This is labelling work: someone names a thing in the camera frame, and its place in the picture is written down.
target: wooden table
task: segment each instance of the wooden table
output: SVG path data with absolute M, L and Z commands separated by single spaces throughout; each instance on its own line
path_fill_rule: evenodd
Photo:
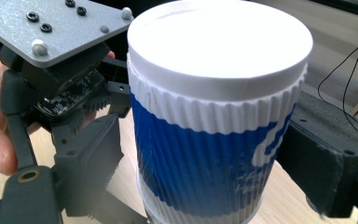
M 106 109 L 98 113 L 102 116 L 106 113 Z M 135 211 L 145 215 L 143 203 L 139 196 L 135 182 L 135 167 L 137 164 L 136 148 L 133 133 L 132 113 L 119 122 L 121 134 L 121 150 L 124 158 L 110 181 L 107 190 L 116 195 L 123 203 L 132 207 Z M 53 155 L 55 153 L 54 146 L 51 143 L 50 134 L 40 129 L 31 134 L 31 141 L 34 146 L 35 155 L 40 165 L 52 166 L 54 163 Z M 4 189 L 7 177 L 0 175 L 0 198 Z M 88 217 L 66 217 L 64 223 L 99 223 L 95 219 Z M 306 203 L 306 196 L 301 189 L 291 180 L 289 175 L 282 169 L 279 163 L 275 162 L 269 177 L 265 197 L 260 209 L 255 217 L 251 220 L 251 224 L 259 223 L 336 223 L 349 224 L 357 223 L 358 210 L 354 209 L 351 218 L 332 219 L 320 217 L 313 212 Z

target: blue and white cup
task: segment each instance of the blue and white cup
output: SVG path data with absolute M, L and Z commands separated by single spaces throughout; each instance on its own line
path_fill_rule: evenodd
M 138 189 L 153 223 L 246 223 L 307 71 L 306 26 L 245 1 L 177 1 L 128 31 Z

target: gray plate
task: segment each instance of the gray plate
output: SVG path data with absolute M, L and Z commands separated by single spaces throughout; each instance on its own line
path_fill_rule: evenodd
M 77 7 L 84 7 L 85 16 L 79 16 Z M 27 19 L 34 12 L 39 21 Z M 0 0 L 0 42 L 37 67 L 49 67 L 128 29 L 131 20 L 123 19 L 122 10 L 88 0 L 76 0 L 68 7 L 65 0 Z M 41 25 L 47 23 L 51 32 L 44 33 Z M 33 52 L 38 39 L 46 45 L 47 53 Z

